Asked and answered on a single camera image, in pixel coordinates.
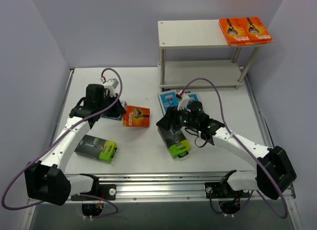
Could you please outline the blue razor box left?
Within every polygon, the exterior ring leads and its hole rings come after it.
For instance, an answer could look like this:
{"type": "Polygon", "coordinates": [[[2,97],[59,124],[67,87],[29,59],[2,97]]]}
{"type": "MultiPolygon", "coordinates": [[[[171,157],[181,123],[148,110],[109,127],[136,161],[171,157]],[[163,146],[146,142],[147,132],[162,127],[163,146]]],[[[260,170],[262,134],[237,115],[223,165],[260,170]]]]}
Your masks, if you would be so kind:
{"type": "MultiPolygon", "coordinates": [[[[124,109],[127,107],[127,102],[126,101],[121,101],[121,105],[123,106],[124,109]]],[[[123,119],[123,114],[102,114],[102,118],[107,118],[107,119],[113,119],[113,120],[122,120],[123,119]]]]}

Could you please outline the blue razor box middle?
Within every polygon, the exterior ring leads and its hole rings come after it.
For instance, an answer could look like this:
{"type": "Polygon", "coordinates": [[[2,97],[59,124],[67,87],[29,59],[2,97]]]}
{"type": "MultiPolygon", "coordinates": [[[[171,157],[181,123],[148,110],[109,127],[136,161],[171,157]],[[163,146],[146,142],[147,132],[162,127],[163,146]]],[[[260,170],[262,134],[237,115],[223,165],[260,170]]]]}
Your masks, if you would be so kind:
{"type": "Polygon", "coordinates": [[[176,90],[168,90],[158,93],[158,101],[163,115],[165,115],[169,107],[178,107],[178,99],[176,94],[176,90]]]}

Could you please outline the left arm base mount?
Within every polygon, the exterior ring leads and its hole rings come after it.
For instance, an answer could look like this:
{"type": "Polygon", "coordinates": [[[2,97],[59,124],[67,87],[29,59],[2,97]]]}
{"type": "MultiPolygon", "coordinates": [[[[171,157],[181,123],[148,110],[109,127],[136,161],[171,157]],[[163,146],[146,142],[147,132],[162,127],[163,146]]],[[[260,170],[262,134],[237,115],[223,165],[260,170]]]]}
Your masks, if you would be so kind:
{"type": "Polygon", "coordinates": [[[118,207],[111,202],[116,197],[116,185],[114,184],[101,185],[97,191],[81,193],[79,196],[88,200],[98,200],[97,203],[82,204],[80,213],[83,215],[83,218],[90,218],[92,220],[115,215],[119,212],[118,207]],[[106,212],[106,205],[112,206],[115,210],[106,212]]]}

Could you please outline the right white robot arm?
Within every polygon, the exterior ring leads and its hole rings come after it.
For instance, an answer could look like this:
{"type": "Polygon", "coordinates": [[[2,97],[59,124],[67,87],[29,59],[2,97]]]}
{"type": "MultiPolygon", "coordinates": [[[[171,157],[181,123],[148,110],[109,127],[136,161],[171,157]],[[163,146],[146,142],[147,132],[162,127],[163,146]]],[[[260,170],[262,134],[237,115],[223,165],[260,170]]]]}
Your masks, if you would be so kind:
{"type": "Polygon", "coordinates": [[[166,131],[183,127],[196,131],[205,142],[223,148],[253,166],[253,171],[232,170],[225,175],[220,184],[224,196],[255,190],[276,200],[297,178],[283,148],[260,145],[228,130],[224,123],[210,118],[199,101],[190,102],[187,109],[169,107],[157,127],[166,131]]]}

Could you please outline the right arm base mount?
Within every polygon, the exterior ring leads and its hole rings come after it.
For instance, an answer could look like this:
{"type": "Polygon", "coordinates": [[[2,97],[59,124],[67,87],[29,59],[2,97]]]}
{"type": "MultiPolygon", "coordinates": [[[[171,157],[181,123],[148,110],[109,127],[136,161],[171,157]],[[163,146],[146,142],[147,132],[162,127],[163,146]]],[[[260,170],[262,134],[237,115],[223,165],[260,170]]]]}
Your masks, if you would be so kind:
{"type": "Polygon", "coordinates": [[[205,194],[209,200],[212,211],[216,214],[224,214],[225,216],[234,216],[241,209],[241,199],[249,198],[250,191],[234,191],[226,183],[220,182],[205,182],[205,194]],[[218,202],[218,210],[215,209],[212,201],[216,199],[224,199],[218,202]]]}

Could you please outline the orange razor box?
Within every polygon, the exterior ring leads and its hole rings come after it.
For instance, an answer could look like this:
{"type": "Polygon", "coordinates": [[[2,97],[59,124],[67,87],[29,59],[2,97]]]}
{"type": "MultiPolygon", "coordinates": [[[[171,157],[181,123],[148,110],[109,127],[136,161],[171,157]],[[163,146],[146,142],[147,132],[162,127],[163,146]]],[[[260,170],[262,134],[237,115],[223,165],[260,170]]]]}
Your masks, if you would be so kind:
{"type": "Polygon", "coordinates": [[[218,24],[229,46],[251,44],[251,39],[240,18],[221,18],[218,24]]]}
{"type": "Polygon", "coordinates": [[[272,43],[273,38],[267,31],[259,17],[242,17],[240,18],[248,36],[253,44],[272,43]]]}
{"type": "Polygon", "coordinates": [[[126,107],[126,113],[123,115],[123,126],[145,128],[149,127],[150,109],[128,105],[126,107]]]}

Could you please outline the black green razor box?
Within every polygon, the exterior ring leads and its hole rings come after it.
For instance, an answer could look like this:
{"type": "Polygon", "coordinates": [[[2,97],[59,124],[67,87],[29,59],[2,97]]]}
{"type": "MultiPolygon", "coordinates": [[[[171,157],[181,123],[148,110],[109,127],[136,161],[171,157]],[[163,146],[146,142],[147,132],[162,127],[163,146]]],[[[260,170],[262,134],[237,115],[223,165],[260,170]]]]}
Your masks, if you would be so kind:
{"type": "Polygon", "coordinates": [[[85,135],[74,152],[78,156],[110,164],[116,151],[117,144],[114,141],[85,135]]]}
{"type": "Polygon", "coordinates": [[[165,130],[158,127],[158,132],[173,159],[183,158],[189,154],[190,143],[180,129],[171,127],[170,130],[165,130]]]}

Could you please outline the black green razor box left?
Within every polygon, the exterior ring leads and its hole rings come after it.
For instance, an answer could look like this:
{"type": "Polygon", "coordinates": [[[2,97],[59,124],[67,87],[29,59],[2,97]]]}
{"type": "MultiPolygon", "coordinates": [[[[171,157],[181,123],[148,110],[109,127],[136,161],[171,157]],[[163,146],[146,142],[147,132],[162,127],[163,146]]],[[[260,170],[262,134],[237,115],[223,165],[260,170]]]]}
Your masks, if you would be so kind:
{"type": "Polygon", "coordinates": [[[74,152],[78,156],[110,164],[116,151],[117,144],[114,141],[85,135],[74,152]]]}

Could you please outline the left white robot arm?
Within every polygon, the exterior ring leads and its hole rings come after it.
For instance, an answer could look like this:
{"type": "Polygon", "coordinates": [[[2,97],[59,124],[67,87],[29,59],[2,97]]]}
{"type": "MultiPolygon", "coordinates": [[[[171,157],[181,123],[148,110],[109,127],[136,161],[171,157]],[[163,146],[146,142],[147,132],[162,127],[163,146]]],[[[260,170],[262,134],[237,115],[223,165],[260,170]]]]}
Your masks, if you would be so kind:
{"type": "Polygon", "coordinates": [[[70,196],[84,195],[96,199],[101,188],[98,177],[80,173],[66,177],[64,174],[70,157],[83,137],[106,112],[124,112],[116,93],[118,81],[89,84],[86,95],[70,111],[66,124],[53,147],[24,172],[28,197],[58,206],[70,196]]]}

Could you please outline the blue razor box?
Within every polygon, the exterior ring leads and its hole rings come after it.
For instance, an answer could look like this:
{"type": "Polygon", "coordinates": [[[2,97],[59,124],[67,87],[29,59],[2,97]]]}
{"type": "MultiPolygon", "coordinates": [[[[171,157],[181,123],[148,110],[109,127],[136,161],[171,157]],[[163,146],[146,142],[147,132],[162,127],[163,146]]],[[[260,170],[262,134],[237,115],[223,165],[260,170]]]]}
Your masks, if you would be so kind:
{"type": "Polygon", "coordinates": [[[190,102],[192,102],[192,101],[199,101],[200,102],[201,101],[197,92],[186,91],[185,93],[190,98],[190,102]]]}
{"type": "Polygon", "coordinates": [[[165,115],[169,107],[178,107],[178,99],[176,94],[176,90],[168,90],[158,93],[158,101],[163,115],[165,115]]]}
{"type": "MultiPolygon", "coordinates": [[[[121,101],[121,105],[123,106],[124,109],[127,107],[127,102],[126,101],[121,101]]],[[[102,118],[107,118],[107,119],[113,119],[113,120],[122,120],[123,119],[123,114],[102,114],[102,118]]]]}

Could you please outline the aluminium rail frame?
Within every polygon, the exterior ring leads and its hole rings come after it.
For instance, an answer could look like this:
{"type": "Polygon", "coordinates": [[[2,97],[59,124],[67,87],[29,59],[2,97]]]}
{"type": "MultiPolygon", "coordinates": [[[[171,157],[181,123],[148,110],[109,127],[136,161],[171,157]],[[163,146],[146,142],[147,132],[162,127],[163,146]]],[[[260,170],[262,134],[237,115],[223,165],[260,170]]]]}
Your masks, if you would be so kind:
{"type": "MultiPolygon", "coordinates": [[[[157,202],[177,200],[203,200],[205,182],[220,182],[229,172],[172,172],[172,173],[108,173],[91,174],[99,179],[99,184],[116,185],[114,201],[157,202]]],[[[70,196],[71,201],[94,201],[79,195],[70,196]]]]}

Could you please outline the orange razor box front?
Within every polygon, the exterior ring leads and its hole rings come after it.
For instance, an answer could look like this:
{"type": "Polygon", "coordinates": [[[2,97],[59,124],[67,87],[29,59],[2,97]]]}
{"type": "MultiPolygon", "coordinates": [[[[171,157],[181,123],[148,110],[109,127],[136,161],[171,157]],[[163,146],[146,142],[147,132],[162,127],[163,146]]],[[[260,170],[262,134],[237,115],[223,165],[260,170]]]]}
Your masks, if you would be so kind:
{"type": "Polygon", "coordinates": [[[251,39],[240,18],[221,18],[218,24],[229,46],[251,44],[251,39]]]}

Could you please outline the white two-tier shelf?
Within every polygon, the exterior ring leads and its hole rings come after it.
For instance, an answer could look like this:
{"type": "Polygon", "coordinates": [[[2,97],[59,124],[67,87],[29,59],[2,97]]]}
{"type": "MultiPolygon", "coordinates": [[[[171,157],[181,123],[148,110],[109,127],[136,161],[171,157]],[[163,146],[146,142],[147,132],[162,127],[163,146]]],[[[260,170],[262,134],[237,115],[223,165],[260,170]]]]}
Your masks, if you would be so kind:
{"type": "Polygon", "coordinates": [[[261,47],[228,45],[217,19],[158,21],[158,42],[162,90],[181,89],[196,77],[238,89],[261,47]]]}

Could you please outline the blue razor box right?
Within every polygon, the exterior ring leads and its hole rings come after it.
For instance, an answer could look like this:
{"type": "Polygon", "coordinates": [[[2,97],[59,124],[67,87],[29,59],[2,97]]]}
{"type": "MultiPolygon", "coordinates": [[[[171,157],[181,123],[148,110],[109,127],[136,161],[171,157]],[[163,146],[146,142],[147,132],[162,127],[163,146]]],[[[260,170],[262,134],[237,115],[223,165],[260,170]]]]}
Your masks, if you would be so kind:
{"type": "Polygon", "coordinates": [[[185,93],[190,98],[190,102],[192,102],[192,101],[199,101],[200,102],[201,101],[197,92],[186,91],[185,93]]]}

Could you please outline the black green razor box centre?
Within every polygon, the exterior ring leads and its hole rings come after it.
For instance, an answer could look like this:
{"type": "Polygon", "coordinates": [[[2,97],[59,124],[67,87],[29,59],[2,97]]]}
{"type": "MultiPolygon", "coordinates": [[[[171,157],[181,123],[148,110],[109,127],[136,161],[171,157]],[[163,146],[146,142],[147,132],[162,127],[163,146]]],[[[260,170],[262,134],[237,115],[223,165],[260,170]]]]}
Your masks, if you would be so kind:
{"type": "Polygon", "coordinates": [[[189,154],[190,143],[180,129],[171,127],[170,130],[165,130],[158,127],[158,132],[173,159],[183,158],[189,154]]]}

